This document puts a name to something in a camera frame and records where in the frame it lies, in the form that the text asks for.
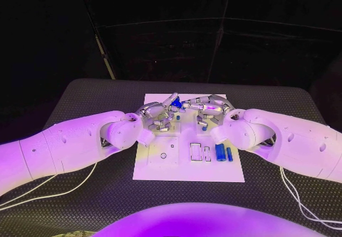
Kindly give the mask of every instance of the table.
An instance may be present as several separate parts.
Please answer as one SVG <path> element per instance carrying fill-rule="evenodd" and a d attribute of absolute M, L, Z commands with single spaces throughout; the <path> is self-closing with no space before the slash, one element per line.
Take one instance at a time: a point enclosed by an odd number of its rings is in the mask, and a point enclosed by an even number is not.
<path fill-rule="evenodd" d="M 235 108 L 257 108 L 325 123 L 308 92 L 293 87 L 181 82 L 75 80 L 62 95 L 45 128 L 68 119 L 120 110 L 134 112 L 146 93 L 225 94 Z M 270 213 L 329 235 L 339 231 L 309 221 L 280 179 L 279 167 L 240 151 L 246 183 L 132 180 L 137 144 L 98 163 L 85 184 L 70 194 L 36 200 L 0 212 L 0 235 L 48 237 L 75 230 L 98 231 L 132 213 L 169 203 L 231 204 Z M 28 198 L 62 193 L 84 180 L 93 167 L 59 175 Z M 322 219 L 342 220 L 342 184 L 286 171 L 300 199 Z M 31 190 L 31 182 L 2 201 Z"/>

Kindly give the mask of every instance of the cable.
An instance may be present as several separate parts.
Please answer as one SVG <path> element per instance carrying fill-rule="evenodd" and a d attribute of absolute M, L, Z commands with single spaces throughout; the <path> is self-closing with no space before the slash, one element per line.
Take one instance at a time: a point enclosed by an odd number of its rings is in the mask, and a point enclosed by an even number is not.
<path fill-rule="evenodd" d="M 36 190 L 48 181 L 51 181 L 54 178 L 57 177 L 57 175 L 54 175 L 41 185 L 38 185 L 31 191 L 28 191 L 25 194 L 22 194 L 20 196 L 18 196 L 16 198 L 13 198 L 10 201 L 5 202 L 0 204 L 0 206 L 6 205 L 9 202 L 18 200 L 20 197 L 23 197 L 26 194 L 29 194 L 33 190 Z"/>
<path fill-rule="evenodd" d="M 286 176 L 286 172 L 285 172 L 283 167 L 280 167 L 280 175 L 282 175 L 282 180 L 283 180 L 283 183 L 285 183 L 285 185 L 286 185 L 286 188 L 289 189 L 290 194 L 292 194 L 295 200 L 298 201 L 299 209 L 300 209 L 300 212 L 302 212 L 303 216 L 305 216 L 309 220 L 321 222 L 326 227 L 332 228 L 334 230 L 342 230 L 342 227 L 334 227 L 334 226 L 331 226 L 331 225 L 326 224 L 326 223 L 342 224 L 342 221 L 321 220 L 319 217 L 313 214 L 313 212 L 308 209 L 308 207 L 302 204 L 300 198 L 299 198 L 298 189 L 296 189 L 295 185 L 292 184 L 290 180 L 287 179 L 287 176 Z M 295 192 L 296 192 L 296 195 L 295 195 L 295 193 L 293 193 L 293 191 L 292 191 L 292 189 L 290 189 L 290 187 L 289 187 L 289 185 L 287 185 L 286 182 L 289 182 L 289 184 L 290 184 L 290 186 L 292 186 L 292 188 L 293 188 L 293 190 L 295 190 Z M 305 214 L 302 208 L 305 208 L 305 210 L 312 214 L 312 216 L 315 217 L 315 219 L 311 218 L 311 217 Z"/>
<path fill-rule="evenodd" d="M 15 207 L 15 206 L 18 206 L 18 205 L 20 205 L 20 204 L 23 204 L 23 203 L 28 203 L 28 202 L 31 202 L 31 201 L 33 201 L 33 200 L 39 200 L 39 199 L 44 199 L 44 198 L 58 197 L 58 196 L 62 196 L 62 195 L 71 193 L 71 192 L 85 183 L 85 181 L 87 181 L 88 178 L 91 177 L 91 174 L 93 174 L 93 171 L 94 171 L 96 167 L 97 167 L 97 163 L 94 164 L 93 170 L 91 170 L 91 172 L 90 172 L 87 178 L 84 179 L 83 183 L 81 183 L 74 189 L 71 189 L 68 192 L 61 193 L 61 194 L 54 194 L 54 195 L 49 195 L 49 196 L 44 196 L 44 197 L 36 197 L 36 198 L 33 198 L 33 199 L 29 199 L 29 200 L 26 200 L 26 201 L 22 201 L 22 202 L 19 202 L 19 203 L 16 203 L 16 204 L 7 206 L 7 207 L 0 208 L 0 211 L 9 209 L 9 208 L 12 208 L 12 207 Z"/>

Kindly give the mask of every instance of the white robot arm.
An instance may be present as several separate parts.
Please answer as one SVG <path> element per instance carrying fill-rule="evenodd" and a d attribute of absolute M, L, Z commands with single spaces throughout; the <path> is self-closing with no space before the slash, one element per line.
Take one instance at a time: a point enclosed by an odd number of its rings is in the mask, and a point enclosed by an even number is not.
<path fill-rule="evenodd" d="M 184 107 L 197 109 L 199 116 L 214 122 L 211 116 L 217 116 L 218 111 L 224 115 L 215 122 L 220 126 L 211 130 L 217 144 L 228 139 L 240 150 L 256 153 L 287 170 L 342 183 L 342 134 L 338 131 L 287 115 L 221 105 L 218 96 L 211 100 L 212 96 L 186 101 Z M 274 145 L 263 145 L 272 137 Z"/>
<path fill-rule="evenodd" d="M 165 102 L 145 105 L 136 113 L 111 111 L 55 124 L 32 137 L 0 145 L 0 196 L 22 184 L 49 175 L 77 171 L 136 141 L 149 146 L 159 127 L 169 130 L 172 105 L 178 93 Z"/>

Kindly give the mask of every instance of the dark background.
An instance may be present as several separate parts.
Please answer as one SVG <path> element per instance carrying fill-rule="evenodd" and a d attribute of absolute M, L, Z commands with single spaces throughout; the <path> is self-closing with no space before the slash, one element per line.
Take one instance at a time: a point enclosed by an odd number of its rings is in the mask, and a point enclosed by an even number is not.
<path fill-rule="evenodd" d="M 341 9 L 338 0 L 5 2 L 0 143 L 41 131 L 74 79 L 111 78 L 96 34 L 117 79 L 300 87 L 342 130 Z"/>

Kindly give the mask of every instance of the white platform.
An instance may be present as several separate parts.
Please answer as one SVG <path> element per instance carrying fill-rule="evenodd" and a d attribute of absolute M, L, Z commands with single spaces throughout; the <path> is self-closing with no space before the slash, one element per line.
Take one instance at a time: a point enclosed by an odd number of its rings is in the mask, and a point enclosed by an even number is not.
<path fill-rule="evenodd" d="M 145 104 L 162 102 L 169 96 L 169 94 L 146 94 Z M 181 101 L 201 96 L 205 94 L 179 94 Z M 181 120 L 172 121 L 171 131 L 165 133 L 155 131 L 156 139 L 147 148 L 137 145 L 133 179 L 244 182 L 238 150 L 230 141 L 225 141 L 224 145 L 225 148 L 231 147 L 234 161 L 228 161 L 228 155 L 227 161 L 217 161 L 215 143 L 210 135 L 211 128 L 217 125 L 205 120 L 210 126 L 208 130 L 202 131 L 202 127 L 197 124 L 198 112 L 194 110 L 188 109 L 185 114 L 175 115 L 181 116 Z M 201 143 L 202 161 L 191 160 L 191 143 Z M 205 161 L 205 147 L 211 148 L 211 161 Z"/>

